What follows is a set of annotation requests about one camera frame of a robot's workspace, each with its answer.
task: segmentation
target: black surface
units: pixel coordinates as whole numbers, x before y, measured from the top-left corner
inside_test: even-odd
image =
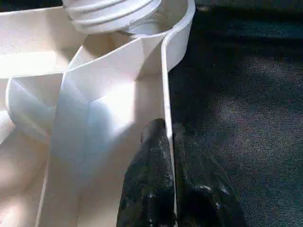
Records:
[[[61,6],[61,0],[1,0],[0,12]]]
[[[302,42],[214,35],[207,17],[169,73],[173,122],[226,171],[248,226],[303,226]]]

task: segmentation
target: white plastic housing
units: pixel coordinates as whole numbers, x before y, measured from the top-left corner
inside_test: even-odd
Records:
[[[124,174],[144,126],[164,118],[172,143],[167,73],[185,54],[195,12],[193,0],[178,1],[186,6],[180,20],[152,35],[83,37],[66,22],[71,27],[61,36],[70,42],[60,47],[79,48],[64,67],[1,76],[0,175],[6,177],[0,178],[0,225],[116,225]],[[30,33],[24,21],[26,36],[21,32],[13,38],[28,46],[20,42],[12,48],[13,41],[5,39],[0,48],[5,61],[14,63],[11,53],[30,56],[43,50],[60,55],[57,50],[65,48],[53,44],[62,40],[46,38],[56,28],[45,20],[61,15],[68,21],[63,12],[59,7],[0,14],[0,29],[5,27],[7,34],[17,30],[23,15],[35,21],[41,34],[45,31],[41,41],[36,37],[40,32],[33,28]]]

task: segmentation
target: dark gray fabric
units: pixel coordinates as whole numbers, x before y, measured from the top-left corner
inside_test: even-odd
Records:
[[[173,122],[227,172],[250,227],[303,226],[300,46],[207,39],[196,14],[184,60],[169,73]]]

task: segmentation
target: white plastic part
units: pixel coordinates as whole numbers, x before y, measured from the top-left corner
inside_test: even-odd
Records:
[[[75,27],[87,34],[123,30],[151,15],[162,0],[64,0]]]
[[[166,2],[168,9],[172,0]],[[11,53],[30,56],[51,50],[59,54],[56,42],[60,47],[83,43],[59,72],[57,67],[33,68],[17,72],[14,78],[9,74],[0,78],[0,175],[11,177],[0,180],[4,195],[0,196],[0,225],[116,225],[124,174],[139,148],[144,126],[164,118],[172,143],[167,73],[185,54],[195,11],[193,0],[175,4],[185,6],[180,9],[183,14],[177,13],[179,19],[174,16],[172,24],[154,29],[151,35],[137,27],[85,38],[67,22],[70,31],[62,35],[69,39],[65,44],[47,38],[52,29],[57,31],[50,27],[58,23],[56,17],[67,20],[63,8],[0,14],[0,29],[4,27],[6,34],[15,31],[20,37],[13,38],[22,40],[16,47],[11,46],[12,39],[1,40],[0,53],[6,61],[14,63],[14,58],[7,60]],[[21,23],[23,17],[30,19]],[[45,18],[55,22],[45,23]],[[38,26],[39,20],[45,26]],[[26,30],[31,27],[26,21],[37,23],[38,29]],[[45,34],[44,41],[38,38],[39,30]],[[7,160],[11,165],[2,165]]]

